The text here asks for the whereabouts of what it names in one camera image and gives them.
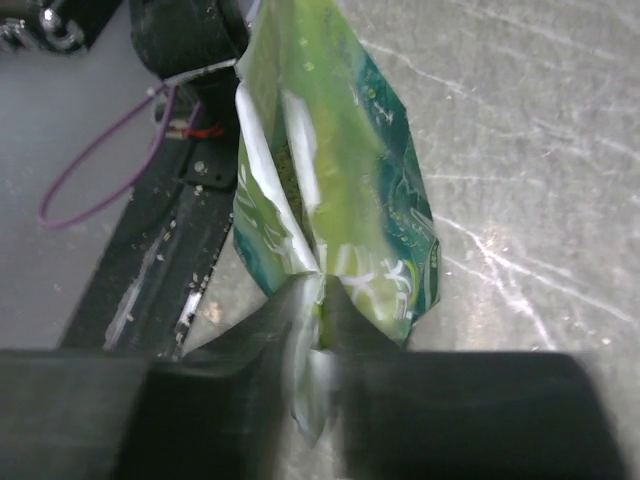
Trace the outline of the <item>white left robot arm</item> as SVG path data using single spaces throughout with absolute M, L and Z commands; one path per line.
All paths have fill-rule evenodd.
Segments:
M 132 45 L 162 80 L 237 60 L 248 46 L 259 7 L 253 0 L 131 1 Z

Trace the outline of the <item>green litter bag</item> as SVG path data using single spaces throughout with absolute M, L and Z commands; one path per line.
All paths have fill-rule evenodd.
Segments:
M 404 105 L 331 1 L 265 1 L 242 56 L 234 244 L 266 294 L 309 273 L 291 410 L 329 416 L 329 284 L 397 344 L 439 299 L 440 244 Z

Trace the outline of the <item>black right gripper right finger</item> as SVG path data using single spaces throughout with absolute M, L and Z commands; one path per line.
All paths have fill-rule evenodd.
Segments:
M 328 277 L 349 479 L 626 479 L 596 386 L 564 353 L 407 351 Z

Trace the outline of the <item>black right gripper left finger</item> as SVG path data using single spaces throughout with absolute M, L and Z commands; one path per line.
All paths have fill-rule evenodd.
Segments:
M 294 339 L 320 283 L 290 279 L 180 361 L 1 354 L 5 479 L 274 479 Z

